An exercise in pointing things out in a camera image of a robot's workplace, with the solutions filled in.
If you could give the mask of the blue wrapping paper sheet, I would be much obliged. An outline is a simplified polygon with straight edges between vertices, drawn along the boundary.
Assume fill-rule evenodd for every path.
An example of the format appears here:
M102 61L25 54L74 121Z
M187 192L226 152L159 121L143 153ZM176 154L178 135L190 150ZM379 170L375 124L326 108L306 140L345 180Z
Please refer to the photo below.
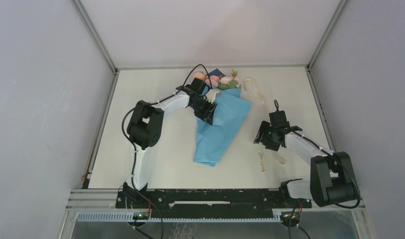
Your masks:
M252 103L241 98L240 84L228 82L227 89L220 89L214 102L213 124L197 119L196 151L194 162L216 166L231 146L241 129Z

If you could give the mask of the pale pink fake flower stem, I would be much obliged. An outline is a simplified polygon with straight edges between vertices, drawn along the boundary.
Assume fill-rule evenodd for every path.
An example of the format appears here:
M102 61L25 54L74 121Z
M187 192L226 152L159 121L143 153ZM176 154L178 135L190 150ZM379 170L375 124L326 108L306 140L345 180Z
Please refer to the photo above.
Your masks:
M242 84L238 78L238 71L235 71L232 69L230 76L226 76L226 75L219 76L219 81L218 81L217 87L221 90L241 88Z

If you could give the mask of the cream ribbon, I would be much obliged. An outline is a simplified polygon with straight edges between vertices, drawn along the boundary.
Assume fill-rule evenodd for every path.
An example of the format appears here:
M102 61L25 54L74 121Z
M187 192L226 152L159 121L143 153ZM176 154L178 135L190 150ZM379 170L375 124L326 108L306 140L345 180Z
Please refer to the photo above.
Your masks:
M263 111L262 112L263 120L267 120L268 114L269 114L267 100L261 90L261 87L258 85L257 81L252 78L246 78L244 80L244 87L249 93L254 94L258 97L260 104L261 104L262 111ZM281 165L286 164L286 160L277 151L270 150L270 154L271 154L272 158L274 160L276 160L278 163L280 163Z

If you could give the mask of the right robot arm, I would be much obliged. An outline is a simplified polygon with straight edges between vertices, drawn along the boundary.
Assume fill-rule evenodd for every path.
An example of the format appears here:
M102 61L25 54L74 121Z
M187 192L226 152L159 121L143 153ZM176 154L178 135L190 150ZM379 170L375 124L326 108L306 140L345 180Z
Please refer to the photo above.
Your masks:
M279 200L283 206L292 207L299 199L314 201L319 207L354 209L360 205L359 187L346 152L335 152L315 142L302 128L292 126L284 111L276 110L269 118L260 123L254 143L272 151L287 148L310 166L308 180L281 182Z

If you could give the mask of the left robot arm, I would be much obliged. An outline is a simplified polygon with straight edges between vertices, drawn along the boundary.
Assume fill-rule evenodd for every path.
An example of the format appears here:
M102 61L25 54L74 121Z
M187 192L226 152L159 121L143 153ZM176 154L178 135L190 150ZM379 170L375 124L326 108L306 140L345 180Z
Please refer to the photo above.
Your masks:
M143 191L148 185L148 163L151 149L158 143L164 118L184 108L191 108L194 115L212 125L217 107L215 98L219 90L195 78L190 84L178 86L170 96L150 103L140 100L126 113L128 123L122 120L121 129L133 147L131 172L125 183L132 188L128 202L136 208L146 204L147 194Z

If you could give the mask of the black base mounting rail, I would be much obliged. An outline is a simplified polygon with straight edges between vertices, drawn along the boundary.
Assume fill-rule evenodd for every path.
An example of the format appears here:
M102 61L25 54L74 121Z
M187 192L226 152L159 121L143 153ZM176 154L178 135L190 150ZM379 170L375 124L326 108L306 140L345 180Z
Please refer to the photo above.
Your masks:
M310 209L312 203L285 197L278 189L147 189L120 190L117 209L143 210L152 217L237 218L267 216L293 207Z

